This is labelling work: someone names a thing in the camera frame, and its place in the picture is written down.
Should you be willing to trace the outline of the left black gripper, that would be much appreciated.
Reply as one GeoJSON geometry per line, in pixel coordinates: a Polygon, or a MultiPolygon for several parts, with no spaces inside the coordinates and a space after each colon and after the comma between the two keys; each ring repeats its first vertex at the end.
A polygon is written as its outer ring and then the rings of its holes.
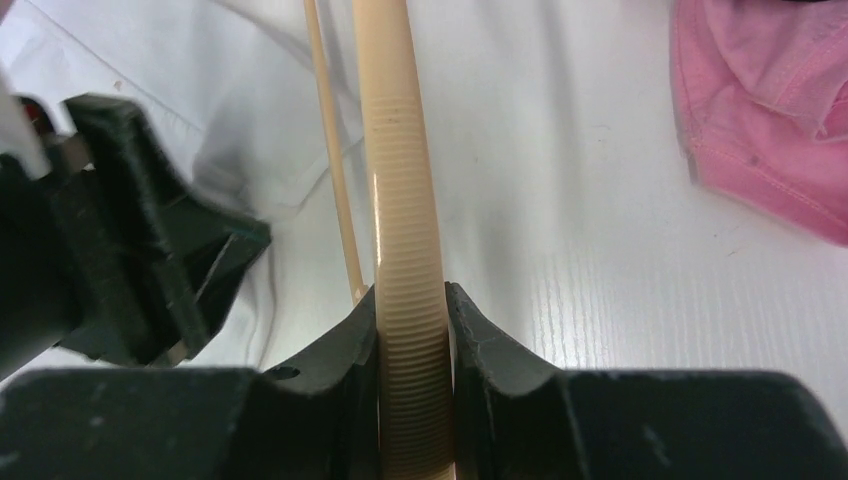
{"type": "Polygon", "coordinates": [[[120,366],[196,357],[269,226],[195,192],[135,102],[64,105],[81,147],[62,154],[42,103],[1,81],[1,377],[55,347],[120,366]]]}

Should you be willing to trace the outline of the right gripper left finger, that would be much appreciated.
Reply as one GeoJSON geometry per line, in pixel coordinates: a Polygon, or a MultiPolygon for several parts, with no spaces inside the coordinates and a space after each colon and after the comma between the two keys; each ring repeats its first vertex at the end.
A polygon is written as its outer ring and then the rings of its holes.
{"type": "Polygon", "coordinates": [[[31,371],[1,394],[5,479],[376,479],[375,300],[277,366],[31,371]]]}

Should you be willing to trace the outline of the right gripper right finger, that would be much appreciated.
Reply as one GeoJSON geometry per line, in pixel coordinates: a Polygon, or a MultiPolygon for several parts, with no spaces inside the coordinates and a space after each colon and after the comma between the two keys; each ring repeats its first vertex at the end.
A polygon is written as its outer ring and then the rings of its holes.
{"type": "Polygon", "coordinates": [[[461,479],[843,479],[798,380],[750,370],[562,370],[446,287],[461,479]]]}

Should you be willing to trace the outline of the wooden hanger front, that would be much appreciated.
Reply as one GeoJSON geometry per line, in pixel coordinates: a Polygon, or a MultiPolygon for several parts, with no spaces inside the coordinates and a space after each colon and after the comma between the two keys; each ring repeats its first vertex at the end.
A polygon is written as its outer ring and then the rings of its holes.
{"type": "Polygon", "coordinates": [[[451,479],[449,314],[419,76],[403,1],[352,7],[372,206],[374,284],[363,281],[317,5],[304,5],[345,268],[374,299],[353,367],[366,388],[368,463],[383,479],[451,479]]]}

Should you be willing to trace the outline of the white garment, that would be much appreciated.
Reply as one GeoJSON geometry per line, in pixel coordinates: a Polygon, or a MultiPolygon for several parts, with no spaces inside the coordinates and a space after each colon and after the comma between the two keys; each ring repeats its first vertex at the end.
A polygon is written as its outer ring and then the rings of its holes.
{"type": "MultiPolygon", "coordinates": [[[[5,1],[1,81],[38,99],[81,145],[68,98],[129,99],[197,193],[269,226],[220,332],[174,366],[263,363],[278,321],[286,221],[328,168],[298,1],[5,1]]],[[[32,368],[120,366],[55,347],[32,368]]]]}

